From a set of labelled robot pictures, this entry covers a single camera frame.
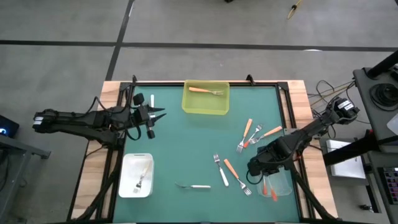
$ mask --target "yellow container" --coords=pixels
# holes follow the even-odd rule
[[[189,88],[223,91],[222,95],[190,91]],[[186,80],[182,95],[182,109],[186,113],[225,115],[229,110],[229,83]]]

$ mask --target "concrete floor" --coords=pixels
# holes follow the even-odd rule
[[[324,45],[398,47],[398,7],[393,0],[306,0],[294,17],[295,1],[136,0],[125,42]],[[127,0],[5,0],[0,2],[0,40],[115,42]],[[17,138],[52,151],[34,159],[26,173],[13,214],[29,223],[61,222],[67,217],[87,141],[67,134],[37,134],[36,111],[85,111],[99,95],[112,47],[0,45],[0,113],[21,124]],[[339,85],[352,71],[371,67],[389,52],[303,52],[288,50],[122,48],[113,80],[255,79],[305,80],[315,93],[317,81]],[[350,97],[367,121],[358,91]],[[322,110],[324,105],[315,107]],[[367,124],[336,126],[337,136],[361,137]],[[363,185],[331,179],[339,217],[387,223],[385,212],[361,211],[369,203]]]

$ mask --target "white paper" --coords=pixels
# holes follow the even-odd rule
[[[398,135],[398,114],[396,114],[388,123],[387,127],[396,135]]]
[[[341,147],[351,144],[350,142],[342,142],[335,140],[327,140],[326,145],[328,147],[328,152],[338,150]],[[337,177],[352,177],[365,179],[365,172],[363,171],[362,160],[360,156],[352,159],[348,159],[344,162],[340,162],[335,165],[330,166],[331,174]]]

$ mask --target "wooden table frame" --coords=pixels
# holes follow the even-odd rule
[[[307,92],[302,80],[259,80],[255,83],[253,81],[227,80],[227,82],[230,82],[231,86],[274,86],[277,91],[284,128],[302,128],[313,120]],[[138,86],[183,86],[183,81],[147,81],[137,82],[136,84]],[[107,108],[122,105],[124,99],[122,90],[126,86],[127,82],[104,82],[100,97],[102,104]],[[313,141],[312,144],[318,145],[318,141]],[[90,153],[99,147],[100,145],[97,142],[90,141],[86,153]],[[86,210],[100,191],[104,181],[109,177],[109,173],[114,170],[115,164],[121,165],[122,157],[123,150],[101,149],[83,160],[67,221],[79,217]],[[334,217],[337,217],[322,152],[308,147],[304,150],[302,158],[302,160],[296,162],[297,170],[300,171],[303,180],[310,186],[311,191],[326,210]],[[100,212],[97,210],[92,216],[92,219],[95,218],[98,223],[111,222],[113,219],[118,180],[119,177],[113,183],[112,189],[109,189],[105,195],[103,203],[99,207]],[[301,188],[296,183],[294,184],[294,192],[296,193],[299,216],[301,218],[319,218],[318,213],[308,203]]]

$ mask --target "white bowl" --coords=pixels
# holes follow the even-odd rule
[[[134,193],[134,188],[140,176],[148,166],[148,171],[142,180],[141,189]],[[119,195],[123,198],[143,198],[152,193],[154,182],[154,158],[149,153],[126,154],[123,157],[122,171],[119,185]]]

